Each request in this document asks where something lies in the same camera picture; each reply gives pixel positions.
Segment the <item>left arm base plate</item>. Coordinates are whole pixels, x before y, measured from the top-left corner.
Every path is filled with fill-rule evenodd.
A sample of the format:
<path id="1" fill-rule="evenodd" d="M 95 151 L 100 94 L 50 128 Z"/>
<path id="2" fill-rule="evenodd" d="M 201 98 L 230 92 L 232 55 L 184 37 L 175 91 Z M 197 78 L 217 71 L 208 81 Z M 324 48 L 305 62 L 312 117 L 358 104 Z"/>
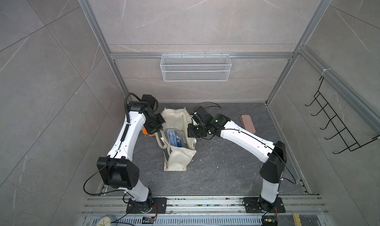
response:
<path id="1" fill-rule="evenodd" d="M 145 202 L 129 200 L 126 213 L 129 214 L 164 214 L 166 213 L 167 198 L 154 197 L 148 198 Z"/>

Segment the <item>floral canvas tote bag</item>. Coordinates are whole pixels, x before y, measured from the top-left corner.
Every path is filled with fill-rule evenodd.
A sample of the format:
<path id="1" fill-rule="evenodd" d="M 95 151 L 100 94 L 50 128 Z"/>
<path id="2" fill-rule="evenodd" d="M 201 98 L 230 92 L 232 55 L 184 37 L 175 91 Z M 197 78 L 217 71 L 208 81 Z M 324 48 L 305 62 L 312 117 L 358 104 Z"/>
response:
<path id="1" fill-rule="evenodd" d="M 155 137 L 164 153 L 164 171 L 186 171 L 197 152 L 197 140 L 188 137 L 192 117 L 185 108 L 164 109 L 161 115 L 165 123 Z"/>

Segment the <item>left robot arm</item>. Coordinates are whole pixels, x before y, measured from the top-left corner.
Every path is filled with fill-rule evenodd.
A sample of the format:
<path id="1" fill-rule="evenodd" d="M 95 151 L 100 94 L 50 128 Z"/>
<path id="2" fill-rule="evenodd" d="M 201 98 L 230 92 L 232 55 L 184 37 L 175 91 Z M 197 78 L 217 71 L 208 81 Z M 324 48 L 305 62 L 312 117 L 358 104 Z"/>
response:
<path id="1" fill-rule="evenodd" d="M 133 153 L 142 129 L 150 135 L 162 129 L 165 120 L 155 113 L 157 108 L 158 101 L 152 95 L 144 94 L 139 98 L 128 93 L 124 100 L 123 127 L 107 156 L 97 161 L 103 183 L 113 187 L 115 192 L 125 192 L 141 211 L 148 211 L 153 206 L 153 199 L 151 190 L 139 180 L 140 170 L 133 163 Z"/>

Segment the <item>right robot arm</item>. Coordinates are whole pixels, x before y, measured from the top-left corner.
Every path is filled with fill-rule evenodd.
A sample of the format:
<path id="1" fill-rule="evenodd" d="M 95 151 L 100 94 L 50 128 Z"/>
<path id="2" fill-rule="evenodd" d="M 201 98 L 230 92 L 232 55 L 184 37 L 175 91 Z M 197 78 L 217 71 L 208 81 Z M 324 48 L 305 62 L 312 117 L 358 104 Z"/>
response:
<path id="1" fill-rule="evenodd" d="M 263 179 L 258 202 L 261 207 L 274 206 L 277 202 L 280 181 L 287 168 L 286 146 L 281 141 L 273 143 L 252 134 L 237 125 L 230 118 L 218 114 L 191 114 L 193 123 L 188 125 L 188 137 L 206 138 L 217 136 L 231 141 L 247 150 L 263 163 L 259 173 Z"/>

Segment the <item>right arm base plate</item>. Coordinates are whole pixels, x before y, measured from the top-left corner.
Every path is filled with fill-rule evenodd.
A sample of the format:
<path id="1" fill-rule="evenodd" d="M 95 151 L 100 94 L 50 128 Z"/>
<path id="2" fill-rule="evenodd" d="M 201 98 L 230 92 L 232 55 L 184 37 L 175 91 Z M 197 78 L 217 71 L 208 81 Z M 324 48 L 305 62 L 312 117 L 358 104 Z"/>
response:
<path id="1" fill-rule="evenodd" d="M 277 197 L 274 203 L 270 203 L 261 197 L 244 197 L 242 205 L 247 213 L 285 213 L 285 207 L 281 197 Z"/>

